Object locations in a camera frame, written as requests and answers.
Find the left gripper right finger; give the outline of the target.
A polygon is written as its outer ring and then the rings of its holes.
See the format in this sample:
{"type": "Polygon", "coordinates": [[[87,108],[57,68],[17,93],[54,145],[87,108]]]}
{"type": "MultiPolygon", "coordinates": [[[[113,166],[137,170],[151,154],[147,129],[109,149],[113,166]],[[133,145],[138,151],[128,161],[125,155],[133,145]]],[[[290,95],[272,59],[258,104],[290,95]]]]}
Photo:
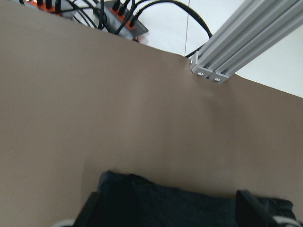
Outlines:
{"type": "Polygon", "coordinates": [[[247,190],[236,192],[236,222],[239,227],[278,227],[264,206],[247,190]]]}

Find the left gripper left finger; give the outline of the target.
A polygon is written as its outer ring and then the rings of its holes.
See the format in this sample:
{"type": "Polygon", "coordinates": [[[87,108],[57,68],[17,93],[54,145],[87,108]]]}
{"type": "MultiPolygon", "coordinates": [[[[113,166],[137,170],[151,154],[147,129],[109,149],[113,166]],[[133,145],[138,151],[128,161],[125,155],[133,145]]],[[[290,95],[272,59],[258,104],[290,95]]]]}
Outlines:
{"type": "Polygon", "coordinates": [[[74,227],[100,227],[102,223],[102,193],[92,192],[74,221],[74,227]]]}

